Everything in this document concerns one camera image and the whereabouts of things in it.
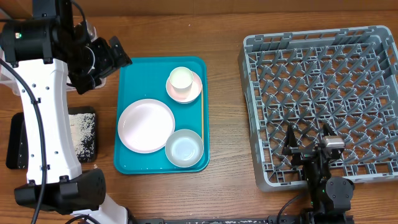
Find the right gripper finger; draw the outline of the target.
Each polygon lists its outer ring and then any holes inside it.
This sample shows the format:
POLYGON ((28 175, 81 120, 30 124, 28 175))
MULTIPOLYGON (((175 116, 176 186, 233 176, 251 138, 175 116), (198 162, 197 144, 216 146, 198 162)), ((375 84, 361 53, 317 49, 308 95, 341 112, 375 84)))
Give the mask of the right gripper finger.
POLYGON ((285 156, 293 156, 298 151, 297 139, 294 134, 293 126, 290 124, 287 127, 285 143, 282 148, 282 154, 285 156))
POLYGON ((336 133, 334 130, 331 128, 331 126, 328 123, 325 123, 323 125, 323 135, 324 136, 335 136, 336 133))

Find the rice pile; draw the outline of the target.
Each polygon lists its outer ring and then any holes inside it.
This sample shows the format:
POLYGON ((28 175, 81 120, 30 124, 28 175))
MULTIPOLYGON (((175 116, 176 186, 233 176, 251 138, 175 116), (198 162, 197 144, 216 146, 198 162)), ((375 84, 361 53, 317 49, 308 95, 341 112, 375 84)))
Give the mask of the rice pile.
POLYGON ((70 114, 69 120, 76 155, 89 158, 95 151, 95 114, 70 114))

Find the large white plate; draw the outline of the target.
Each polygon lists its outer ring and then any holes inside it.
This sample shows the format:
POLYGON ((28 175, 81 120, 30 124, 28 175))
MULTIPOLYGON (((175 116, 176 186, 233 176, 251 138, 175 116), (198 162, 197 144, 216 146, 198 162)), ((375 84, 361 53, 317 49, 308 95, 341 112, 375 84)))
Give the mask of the large white plate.
POLYGON ((118 121, 121 142, 139 154, 163 148, 174 131, 174 114, 165 103, 155 99, 133 102, 121 113, 118 121))

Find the white cup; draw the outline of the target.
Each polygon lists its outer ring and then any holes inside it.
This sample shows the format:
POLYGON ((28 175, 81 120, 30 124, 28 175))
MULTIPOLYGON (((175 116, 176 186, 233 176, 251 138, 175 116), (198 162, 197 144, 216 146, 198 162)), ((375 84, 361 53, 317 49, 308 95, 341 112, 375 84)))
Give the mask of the white cup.
POLYGON ((177 93, 186 94, 192 87, 193 72, 187 67, 177 67, 171 71, 169 81, 177 93))

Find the grey bowl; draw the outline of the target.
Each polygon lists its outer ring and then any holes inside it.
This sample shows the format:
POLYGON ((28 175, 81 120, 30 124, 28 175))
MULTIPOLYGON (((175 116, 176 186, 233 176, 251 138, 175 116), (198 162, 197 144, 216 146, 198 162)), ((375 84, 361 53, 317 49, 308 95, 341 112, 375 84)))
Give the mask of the grey bowl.
POLYGON ((165 155, 175 166, 187 168, 197 164, 204 154, 202 138, 190 129, 181 129, 170 135, 165 144, 165 155))

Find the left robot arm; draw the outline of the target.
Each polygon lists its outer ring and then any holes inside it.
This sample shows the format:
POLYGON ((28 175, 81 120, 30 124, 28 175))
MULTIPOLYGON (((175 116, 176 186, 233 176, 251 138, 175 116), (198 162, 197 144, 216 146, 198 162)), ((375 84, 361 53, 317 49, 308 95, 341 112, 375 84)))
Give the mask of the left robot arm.
POLYGON ((34 1, 32 18, 4 21, 1 65, 16 79, 29 150, 27 182, 18 205, 92 223, 134 223, 134 215, 106 192, 100 169, 82 170, 73 147, 67 86, 79 94, 130 65, 118 38, 92 39, 75 24, 75 1, 34 1))

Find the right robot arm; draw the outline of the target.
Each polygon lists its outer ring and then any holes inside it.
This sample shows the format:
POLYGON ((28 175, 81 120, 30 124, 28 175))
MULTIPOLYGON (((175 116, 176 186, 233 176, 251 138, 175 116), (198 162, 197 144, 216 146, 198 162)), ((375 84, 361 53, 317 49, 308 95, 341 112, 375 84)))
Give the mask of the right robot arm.
POLYGON ((345 143, 328 124, 323 125, 324 136, 319 143, 308 149, 299 149, 294 129, 288 125, 283 155, 291 156, 293 166, 301 166, 308 190, 289 200, 278 212, 277 223, 353 223, 353 217, 346 216, 351 209, 354 193, 352 180, 332 176, 331 162, 340 159, 345 143), (309 194, 312 206, 304 208, 297 216, 282 213, 292 202, 309 194))

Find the grey dishwasher rack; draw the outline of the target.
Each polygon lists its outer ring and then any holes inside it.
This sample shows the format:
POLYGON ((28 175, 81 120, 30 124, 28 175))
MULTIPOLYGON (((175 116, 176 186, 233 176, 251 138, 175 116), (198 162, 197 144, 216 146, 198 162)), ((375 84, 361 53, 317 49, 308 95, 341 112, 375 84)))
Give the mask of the grey dishwasher rack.
POLYGON ((387 27, 249 35, 238 64, 261 191, 305 186, 282 153, 288 126, 302 149, 322 140, 324 124, 343 139, 333 175, 397 179, 397 46, 387 27))

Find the black food waste tray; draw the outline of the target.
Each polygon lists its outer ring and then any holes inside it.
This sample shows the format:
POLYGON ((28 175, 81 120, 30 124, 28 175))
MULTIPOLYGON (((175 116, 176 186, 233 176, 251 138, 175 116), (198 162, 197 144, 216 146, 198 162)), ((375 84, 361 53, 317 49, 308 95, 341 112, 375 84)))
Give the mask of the black food waste tray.
MULTIPOLYGON (((93 162, 98 152, 97 115, 91 106, 68 109, 73 147, 81 163, 93 162)), ((28 143, 24 114, 15 114, 11 120, 6 166, 9 169, 27 169, 28 143)))

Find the clear plastic waste bin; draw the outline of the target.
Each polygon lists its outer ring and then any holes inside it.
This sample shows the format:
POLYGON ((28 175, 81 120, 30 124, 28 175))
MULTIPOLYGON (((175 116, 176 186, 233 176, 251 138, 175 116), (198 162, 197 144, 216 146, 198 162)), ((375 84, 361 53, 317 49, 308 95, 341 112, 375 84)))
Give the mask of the clear plastic waste bin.
MULTIPOLYGON (((75 28, 76 29, 83 28, 83 25, 81 23, 76 25, 75 28)), ((86 22, 86 23, 87 23, 88 37, 93 42, 94 40, 96 40, 98 38, 96 28, 95 28, 95 26, 91 25, 89 22, 86 22)), ((1 56, 2 56, 2 59, 5 59, 4 52, 2 51, 2 48, 1 48, 1 56)), ((67 78, 67 84, 71 84, 69 78, 67 78)), ((105 86, 105 84, 106 84, 106 78, 100 78, 99 85, 97 85, 95 88, 102 88, 105 86)), ((1 85, 5 85, 5 86, 9 87, 12 90, 13 94, 20 96, 19 88, 18 88, 15 78, 2 65, 1 65, 1 85)), ((76 88, 67 85, 66 90, 67 91, 76 91, 76 88)))

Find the teal serving tray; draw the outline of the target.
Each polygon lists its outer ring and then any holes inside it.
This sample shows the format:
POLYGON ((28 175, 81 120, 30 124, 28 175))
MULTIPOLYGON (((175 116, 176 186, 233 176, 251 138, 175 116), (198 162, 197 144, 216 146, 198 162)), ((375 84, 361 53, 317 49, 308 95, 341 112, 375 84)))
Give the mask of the teal serving tray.
POLYGON ((133 102, 155 99, 165 103, 174 114, 175 129, 191 129, 201 136, 201 94, 189 104, 171 99, 166 91, 166 81, 176 67, 187 67, 200 78, 204 90, 205 142, 204 154, 194 166, 181 168, 173 165, 160 149, 149 154, 129 150, 115 134, 114 166, 122 174, 171 174, 200 172, 210 161, 210 128, 208 112, 208 85, 206 64, 194 56, 133 58, 132 65, 120 70, 116 119, 133 102))

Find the wooden chopstick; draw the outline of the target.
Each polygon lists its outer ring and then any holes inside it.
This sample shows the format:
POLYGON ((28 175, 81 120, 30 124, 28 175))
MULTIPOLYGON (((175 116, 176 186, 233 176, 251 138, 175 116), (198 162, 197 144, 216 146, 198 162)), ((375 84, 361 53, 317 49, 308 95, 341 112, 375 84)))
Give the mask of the wooden chopstick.
POLYGON ((203 143, 205 142, 205 119, 204 119, 204 113, 205 113, 205 105, 204 105, 204 90, 203 87, 201 89, 201 139, 203 143))

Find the small pink saucer plate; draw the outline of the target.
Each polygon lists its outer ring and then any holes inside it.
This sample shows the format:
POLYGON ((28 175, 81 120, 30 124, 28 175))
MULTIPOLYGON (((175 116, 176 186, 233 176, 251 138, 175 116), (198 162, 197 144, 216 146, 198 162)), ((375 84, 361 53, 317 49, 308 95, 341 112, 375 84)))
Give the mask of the small pink saucer plate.
POLYGON ((169 78, 166 81, 167 94, 169 95, 169 97, 171 97, 171 99, 173 99, 177 103, 181 103, 181 104, 191 103, 197 97, 199 97, 199 95, 201 93, 201 90, 202 90, 202 86, 203 85, 202 85, 202 82, 201 82, 201 78, 195 72, 193 72, 193 83, 191 85, 191 89, 190 89, 189 94, 187 96, 183 96, 183 95, 177 93, 174 90, 169 78))

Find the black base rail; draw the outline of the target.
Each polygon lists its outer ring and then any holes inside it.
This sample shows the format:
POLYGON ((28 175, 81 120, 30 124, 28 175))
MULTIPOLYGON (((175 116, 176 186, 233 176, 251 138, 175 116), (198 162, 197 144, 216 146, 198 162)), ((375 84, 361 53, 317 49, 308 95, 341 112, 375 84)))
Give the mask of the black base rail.
POLYGON ((277 215, 267 218, 240 218, 240 219, 190 219, 190 220, 164 220, 163 218, 135 219, 138 224, 299 224, 305 223, 298 215, 282 215, 277 222, 277 215))

